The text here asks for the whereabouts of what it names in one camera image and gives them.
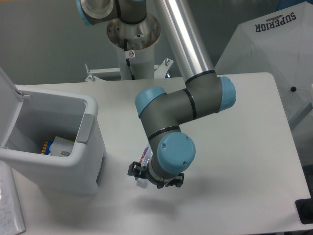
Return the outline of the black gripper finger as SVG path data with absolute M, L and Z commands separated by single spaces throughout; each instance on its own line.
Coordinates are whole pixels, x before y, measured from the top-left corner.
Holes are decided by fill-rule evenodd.
M 184 173 L 180 173 L 178 176 L 176 176 L 174 179 L 169 181 L 166 184 L 166 187 L 172 187 L 175 186 L 177 188 L 180 188 L 183 185 L 184 182 Z
M 142 166 L 139 162 L 132 162 L 129 165 L 127 175 L 133 176 L 135 180 L 147 179 L 147 166 Z

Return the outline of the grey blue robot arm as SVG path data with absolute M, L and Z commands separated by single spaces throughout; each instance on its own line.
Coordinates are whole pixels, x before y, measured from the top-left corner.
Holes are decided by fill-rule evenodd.
M 158 188 L 181 187 L 196 148 L 180 125 L 219 113 L 236 101 L 233 83 L 214 70 L 188 2 L 155 1 L 159 19 L 147 12 L 144 0 L 79 0 L 76 5 L 85 24 L 108 23 L 107 36 L 120 53 L 122 78 L 145 77 L 143 71 L 153 68 L 149 64 L 153 54 L 142 58 L 139 53 L 149 50 L 165 30 L 185 88 L 166 93 L 162 87 L 151 87 L 136 96 L 138 117 L 153 155 L 146 164 L 131 163 L 128 175 Z

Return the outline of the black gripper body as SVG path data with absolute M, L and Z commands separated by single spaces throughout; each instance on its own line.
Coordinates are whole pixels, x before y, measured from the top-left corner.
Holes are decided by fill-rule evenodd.
M 152 167 L 150 164 L 147 164 L 147 180 L 149 180 L 152 184 L 156 185 L 158 189 L 161 189 L 163 187 L 166 187 L 166 184 L 174 179 L 175 177 L 171 178 L 162 178 L 156 175 L 156 173 L 153 171 Z

